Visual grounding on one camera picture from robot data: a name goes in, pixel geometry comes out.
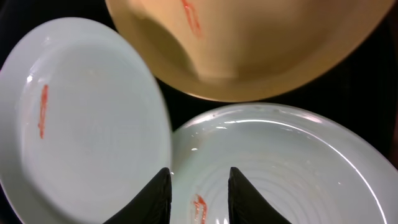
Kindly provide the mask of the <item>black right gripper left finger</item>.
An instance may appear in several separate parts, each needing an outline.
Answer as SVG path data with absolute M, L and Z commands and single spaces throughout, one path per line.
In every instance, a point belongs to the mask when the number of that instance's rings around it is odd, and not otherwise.
M 169 224 L 172 202 L 170 171 L 164 167 L 104 224 Z

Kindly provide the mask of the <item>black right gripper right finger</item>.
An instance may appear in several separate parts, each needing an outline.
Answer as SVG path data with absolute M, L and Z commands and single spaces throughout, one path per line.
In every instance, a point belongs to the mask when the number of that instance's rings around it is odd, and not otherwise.
M 290 224 L 237 167 L 229 172 L 228 211 L 230 224 Z

